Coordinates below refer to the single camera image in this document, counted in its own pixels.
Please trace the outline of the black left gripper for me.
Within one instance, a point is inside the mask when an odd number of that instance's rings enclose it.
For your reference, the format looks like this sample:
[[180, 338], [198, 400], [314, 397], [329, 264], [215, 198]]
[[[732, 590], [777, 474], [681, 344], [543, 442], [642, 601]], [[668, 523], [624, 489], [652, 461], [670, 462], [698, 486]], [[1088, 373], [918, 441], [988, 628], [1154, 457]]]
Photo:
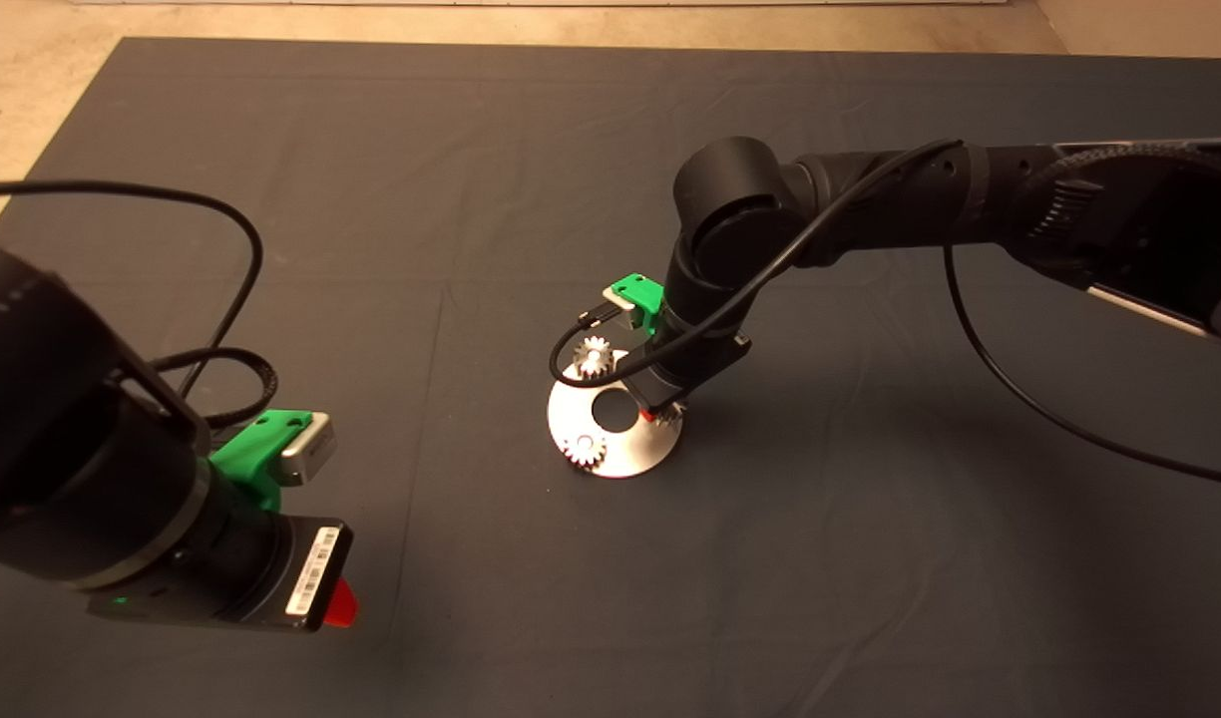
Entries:
[[236, 524], [208, 545], [168, 549], [136, 578], [88, 596], [106, 622], [315, 633], [354, 626], [359, 600], [343, 578], [352, 531], [319, 517], [269, 517]]

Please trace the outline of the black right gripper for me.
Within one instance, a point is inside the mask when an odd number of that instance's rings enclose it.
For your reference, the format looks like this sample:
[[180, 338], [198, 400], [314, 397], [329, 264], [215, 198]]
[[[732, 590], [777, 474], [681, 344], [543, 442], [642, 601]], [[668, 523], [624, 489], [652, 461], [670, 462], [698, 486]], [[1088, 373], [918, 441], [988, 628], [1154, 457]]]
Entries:
[[752, 347], [751, 339], [742, 333], [733, 333], [719, 339], [696, 339], [683, 350], [654, 359], [662, 346], [668, 341], [664, 333], [656, 333], [645, 344], [634, 347], [625, 357], [629, 363], [651, 359], [651, 368], [632, 372], [625, 379], [625, 390], [637, 402], [646, 419], [657, 419], [661, 412], [686, 399], [687, 394], [716, 374], [724, 372], [730, 365], [747, 355]]

